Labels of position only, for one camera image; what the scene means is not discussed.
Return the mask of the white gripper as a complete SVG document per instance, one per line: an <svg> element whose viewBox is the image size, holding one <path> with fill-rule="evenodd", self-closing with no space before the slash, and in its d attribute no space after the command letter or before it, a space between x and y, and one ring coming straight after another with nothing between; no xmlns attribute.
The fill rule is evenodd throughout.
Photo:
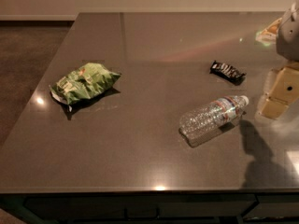
<svg viewBox="0 0 299 224"><path fill-rule="evenodd" d="M277 53L287 60L299 61L299 1L261 32L255 40L264 44L276 43ZM299 63L286 63L268 73L258 113L268 119L278 119L299 99Z"/></svg>

